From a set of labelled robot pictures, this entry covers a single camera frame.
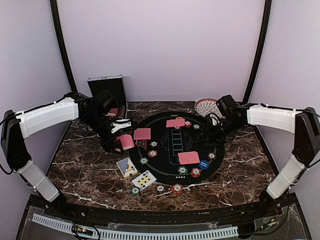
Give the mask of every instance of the blue poker chip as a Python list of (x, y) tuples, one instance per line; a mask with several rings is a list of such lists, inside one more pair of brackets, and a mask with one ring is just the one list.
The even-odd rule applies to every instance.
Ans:
[(202, 160), (202, 161), (200, 161), (200, 163), (199, 163), (199, 168), (201, 168), (201, 169), (207, 169), (207, 168), (209, 168), (209, 163), (206, 161), (206, 160)]

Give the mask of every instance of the playing card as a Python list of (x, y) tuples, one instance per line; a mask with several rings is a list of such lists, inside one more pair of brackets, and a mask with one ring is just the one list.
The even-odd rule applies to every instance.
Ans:
[(154, 183), (157, 179), (148, 170), (142, 173), (140, 176), (132, 180), (133, 184), (140, 188), (140, 191), (144, 190), (150, 184)]
[(170, 119), (166, 121), (167, 128), (174, 128), (174, 127), (183, 127), (185, 125), (185, 119)]
[(138, 170), (129, 157), (118, 161), (116, 164), (125, 179), (138, 174)]
[(178, 157), (181, 165), (200, 163), (199, 155), (196, 151), (179, 152)]
[(135, 147), (132, 136), (129, 134), (118, 136), (116, 139), (120, 140), (123, 150), (128, 150)]
[(151, 128), (137, 128), (133, 133), (134, 140), (150, 140)]

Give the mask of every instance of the robotic arm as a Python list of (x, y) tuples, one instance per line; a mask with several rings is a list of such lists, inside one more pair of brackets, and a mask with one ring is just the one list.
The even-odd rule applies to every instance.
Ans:
[(10, 168), (18, 172), (48, 202), (56, 201), (62, 193), (33, 162), (24, 139), (40, 130), (56, 124), (80, 119), (88, 124), (100, 137), (100, 144), (106, 152), (123, 153), (121, 142), (116, 140), (118, 130), (130, 128), (129, 119), (111, 121), (106, 114), (112, 108), (115, 98), (107, 91), (95, 97), (87, 97), (78, 92), (70, 92), (61, 100), (26, 111), (4, 114), (1, 147)]
[(230, 95), (223, 96), (216, 105), (225, 118), (220, 119), (214, 113), (205, 116), (202, 137), (209, 143), (225, 143), (229, 133), (247, 125), (266, 126), (294, 134), (289, 161), (260, 195), (263, 205), (272, 205), (295, 184), (320, 151), (320, 123), (316, 111), (311, 107), (296, 110), (252, 103), (239, 105)]

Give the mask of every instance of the purple wall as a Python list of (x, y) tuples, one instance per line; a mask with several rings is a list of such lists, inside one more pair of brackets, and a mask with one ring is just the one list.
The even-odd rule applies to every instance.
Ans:
[[(70, 91), (60, 57), (50, 1), (0, 2), (0, 118), (5, 111), (26, 110), (61, 98)], [(66, 124), (26, 140), (33, 160), (46, 171)], [(8, 170), (0, 150), (0, 162)], [(18, 174), (0, 172), (0, 236), (16, 238), (31, 193)]]
[[(320, 113), (320, 2), (273, 1), (264, 51), (250, 102), (314, 107)], [(260, 128), (279, 169), (294, 146), (290, 133)], [(320, 239), (320, 164), (306, 172), (296, 192), (312, 238)]]
[(59, 1), (76, 84), (124, 74), (129, 101), (241, 101), (263, 0)]

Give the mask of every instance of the white cable tray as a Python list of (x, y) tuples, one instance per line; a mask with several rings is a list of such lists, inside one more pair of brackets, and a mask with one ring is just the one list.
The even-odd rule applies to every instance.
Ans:
[[(71, 229), (73, 223), (66, 220), (57, 220), (49, 216), (33, 214), (32, 221), (48, 228), (73, 234)], [(92, 228), (93, 235), (91, 239), (98, 239), (97, 232)], [(101, 240), (217, 240), (231, 237), (237, 237), (238, 227), (227, 227), (215, 230), (193, 231), (193, 232), (178, 232), (178, 233), (143, 233), (143, 232), (128, 232), (128, 231), (114, 231), (98, 228)], [(85, 234), (78, 233), (83, 237), (90, 237)]]

